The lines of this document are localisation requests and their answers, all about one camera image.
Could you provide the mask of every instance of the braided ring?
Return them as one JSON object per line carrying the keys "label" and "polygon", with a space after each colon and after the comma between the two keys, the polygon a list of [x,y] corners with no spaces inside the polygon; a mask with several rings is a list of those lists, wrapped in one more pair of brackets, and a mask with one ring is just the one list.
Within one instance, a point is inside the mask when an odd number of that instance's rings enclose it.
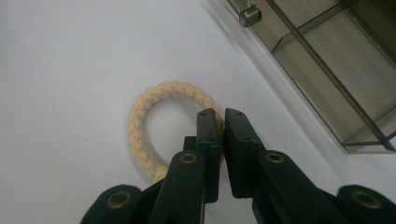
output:
{"label": "braided ring", "polygon": [[214,103],[212,97],[198,87],[190,83],[164,82],[150,87],[139,95],[132,106],[128,118],[128,139],[132,154],[137,159],[139,166],[154,179],[160,181],[166,176],[168,167],[156,161],[146,150],[143,141],[143,118],[151,106],[163,98],[181,95],[190,98],[202,109],[213,108],[216,111],[216,120],[219,129],[222,130],[223,119],[219,114],[219,107]]}

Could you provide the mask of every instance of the metal clamp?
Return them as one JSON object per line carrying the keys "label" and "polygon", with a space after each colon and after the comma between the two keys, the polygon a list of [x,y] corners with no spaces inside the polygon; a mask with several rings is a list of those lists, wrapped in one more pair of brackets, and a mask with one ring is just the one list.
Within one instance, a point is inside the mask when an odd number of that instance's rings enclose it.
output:
{"label": "metal clamp", "polygon": [[248,0],[227,0],[244,27],[249,27],[262,19],[262,12]]}

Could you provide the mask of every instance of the glass panel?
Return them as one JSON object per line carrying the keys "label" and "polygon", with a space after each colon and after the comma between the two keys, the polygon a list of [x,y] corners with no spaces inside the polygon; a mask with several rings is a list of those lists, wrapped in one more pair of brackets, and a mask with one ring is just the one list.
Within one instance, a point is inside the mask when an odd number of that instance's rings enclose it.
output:
{"label": "glass panel", "polygon": [[262,10],[253,29],[340,143],[351,153],[395,151],[396,4],[252,3]]}

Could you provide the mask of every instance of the braided rope toy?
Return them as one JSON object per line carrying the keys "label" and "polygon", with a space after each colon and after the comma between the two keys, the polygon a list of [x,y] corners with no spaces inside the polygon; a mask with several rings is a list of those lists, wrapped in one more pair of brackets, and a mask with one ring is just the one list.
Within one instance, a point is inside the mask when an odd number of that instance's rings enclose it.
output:
{"label": "braided rope toy", "polygon": [[213,108],[216,111],[216,120],[219,129],[222,131],[223,119],[219,114],[219,107],[214,103],[212,97],[198,87],[190,83],[164,82],[157,86],[148,88],[143,94],[139,95],[132,106],[128,118],[128,140],[132,154],[137,159],[139,166],[154,179],[160,181],[166,176],[168,167],[156,161],[146,150],[143,141],[143,119],[151,106],[163,98],[181,95],[185,96],[202,109]]}

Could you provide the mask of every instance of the white table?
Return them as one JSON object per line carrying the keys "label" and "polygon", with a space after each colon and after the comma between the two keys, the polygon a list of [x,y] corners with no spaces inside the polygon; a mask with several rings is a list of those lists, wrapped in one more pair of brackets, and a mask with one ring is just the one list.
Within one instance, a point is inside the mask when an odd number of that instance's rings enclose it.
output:
{"label": "white table", "polygon": [[[0,1],[0,223],[79,223],[104,190],[150,186],[126,120],[138,94],[171,80],[245,112],[319,188],[360,184],[396,202],[396,157],[347,155],[225,0]],[[148,112],[157,158],[195,135],[199,110],[176,97]],[[225,164],[205,223],[255,223]]]}

